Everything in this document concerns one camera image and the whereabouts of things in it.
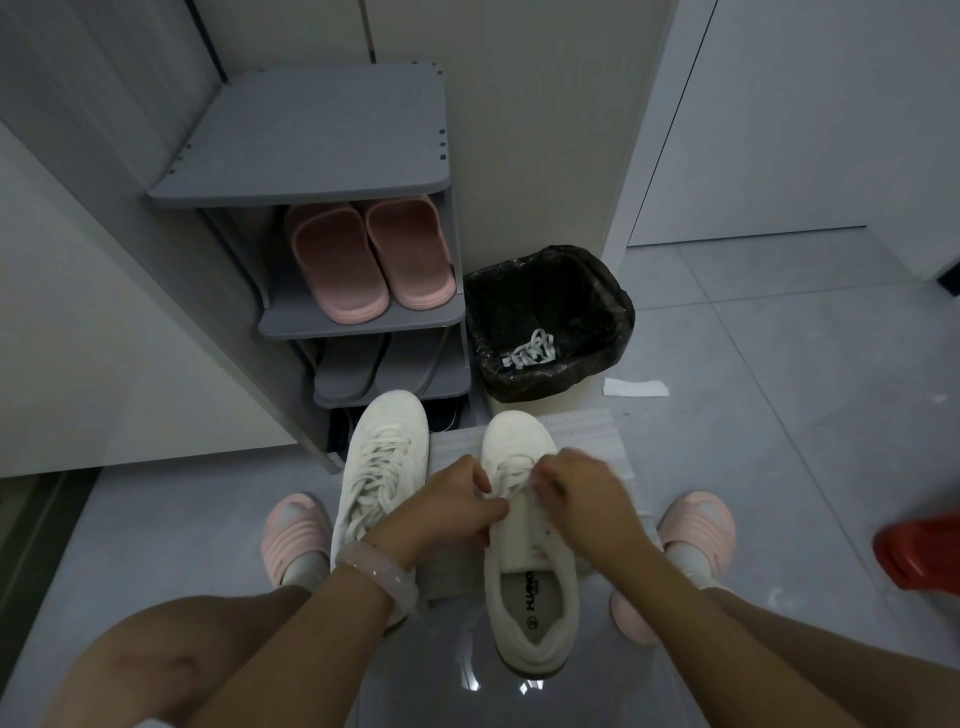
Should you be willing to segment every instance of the hand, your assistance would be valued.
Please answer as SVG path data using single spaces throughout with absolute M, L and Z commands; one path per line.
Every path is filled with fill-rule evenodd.
M 434 473 L 426 484 L 375 525 L 365 541 L 384 550 L 405 569 L 438 542 L 478 537 L 489 540 L 488 526 L 510 513 L 505 498 L 482 498 L 491 490 L 480 463 L 464 455 L 453 465 Z
M 610 467 L 577 449 L 544 455 L 530 486 L 564 540 L 603 574 L 632 548 L 653 548 Z

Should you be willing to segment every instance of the shoe tongue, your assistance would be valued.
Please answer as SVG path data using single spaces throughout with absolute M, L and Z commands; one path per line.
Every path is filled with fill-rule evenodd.
M 500 572 L 550 570 L 543 544 L 546 515 L 526 491 L 510 498 L 510 514 L 500 527 Z

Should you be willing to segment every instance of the pink slipper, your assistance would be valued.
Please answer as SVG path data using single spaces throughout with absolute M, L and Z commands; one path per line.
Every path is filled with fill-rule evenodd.
M 310 293 L 331 321 L 362 324 L 387 310 L 387 281 L 353 207 L 292 205 L 283 228 Z
M 426 195 L 360 203 L 367 233 L 400 305 L 424 311 L 457 292 L 440 215 Z
M 280 514 L 291 503 L 302 508 L 283 526 L 275 527 Z M 283 573 L 298 556 L 307 551 L 319 551 L 329 558 L 332 534 L 330 517 L 324 506 L 313 496 L 294 493 L 278 503 L 267 517 L 267 523 L 263 527 L 263 541 L 260 542 L 263 565 L 267 568 L 274 589 L 280 586 Z
M 700 509 L 700 503 L 709 503 L 720 515 L 715 522 Z M 736 546 L 736 528 L 733 516 L 723 501 L 705 491 L 694 491 L 673 501 L 657 529 L 663 548 L 675 541 L 684 541 L 703 551 L 710 561 L 714 576 L 723 573 L 733 559 Z M 610 598 L 613 621 L 620 631 L 635 643 L 651 645 L 660 641 L 633 605 L 620 593 Z

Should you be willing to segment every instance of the shoelace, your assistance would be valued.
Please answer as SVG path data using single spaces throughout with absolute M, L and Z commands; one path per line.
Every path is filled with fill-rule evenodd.
M 493 488 L 499 497 L 509 498 L 516 491 L 527 487 L 534 460 L 527 455 L 511 455 L 496 466 L 496 482 Z
M 553 348 L 553 334 L 538 328 L 533 332 L 530 341 L 521 344 L 512 353 L 503 357 L 503 366 L 510 369 L 510 365 L 513 364 L 520 370 L 532 364 L 545 364 L 556 358 L 557 352 Z
M 398 506 L 400 468 L 410 444 L 410 438 L 404 437 L 396 425 L 381 425 L 361 448 L 360 467 L 351 486 L 356 495 L 345 542 L 362 539 L 369 528 Z

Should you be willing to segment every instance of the red object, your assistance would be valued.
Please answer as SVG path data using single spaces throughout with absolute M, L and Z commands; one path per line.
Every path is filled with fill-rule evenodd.
M 874 555 L 901 589 L 960 596 L 960 513 L 887 526 Z

